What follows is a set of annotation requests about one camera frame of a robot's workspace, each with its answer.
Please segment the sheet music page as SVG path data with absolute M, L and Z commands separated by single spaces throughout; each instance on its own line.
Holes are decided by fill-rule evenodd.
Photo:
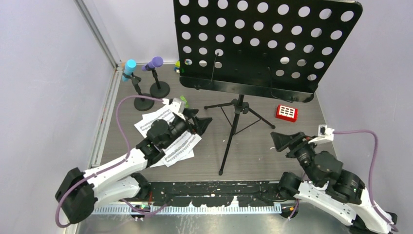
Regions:
M 186 159 L 189 159 L 189 158 L 193 158 L 193 157 L 195 157 L 195 155 L 194 155 L 193 150 L 191 150 L 187 155 L 185 155 L 182 158 L 180 158 L 179 160 L 177 160 L 177 162 L 182 161 L 182 160 L 186 160 Z M 165 164 L 160 160 L 157 163 L 151 165 L 150 168 L 154 168 L 154 167 L 158 167 L 158 166 L 164 166 L 164 165 Z
M 134 126 L 140 132 L 143 137 L 147 137 L 147 133 L 150 130 L 152 124 L 156 120 L 165 120 L 170 127 L 172 119 L 170 113 L 166 107 L 162 107 L 155 112 L 149 114 L 143 114 L 142 120 L 137 122 Z M 163 151 L 165 155 L 160 159 L 166 167 L 170 167 L 177 163 L 177 160 L 187 155 L 193 148 L 201 141 L 201 137 L 198 134 L 191 134 L 184 132 L 180 136 L 162 136 L 159 145 L 156 147 L 158 150 Z

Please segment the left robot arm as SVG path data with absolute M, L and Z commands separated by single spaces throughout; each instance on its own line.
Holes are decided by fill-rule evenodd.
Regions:
M 197 109 L 185 108 L 179 114 L 174 113 L 171 122 L 157 119 L 151 123 L 146 138 L 126 155 L 85 171 L 78 167 L 69 170 L 55 194 L 57 225 L 64 227 L 59 221 L 60 212 L 64 212 L 71 225 L 88 218 L 96 208 L 117 200 L 145 201 L 150 194 L 149 185 L 140 171 L 170 156 L 167 148 L 182 137 L 200 141 L 213 119 L 197 117 L 197 113 Z

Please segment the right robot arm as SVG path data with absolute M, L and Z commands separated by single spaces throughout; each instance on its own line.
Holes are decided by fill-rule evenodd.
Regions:
M 292 135 L 272 132 L 275 149 L 285 149 L 287 158 L 299 162 L 308 179 L 284 172 L 277 185 L 284 200 L 305 201 L 330 214 L 353 234 L 392 234 L 397 232 L 397 215 L 384 211 L 373 199 L 359 176 L 343 168 L 343 163 L 328 151 L 317 153 L 318 144 L 331 142 L 335 131 L 320 125 L 316 136 L 303 132 Z

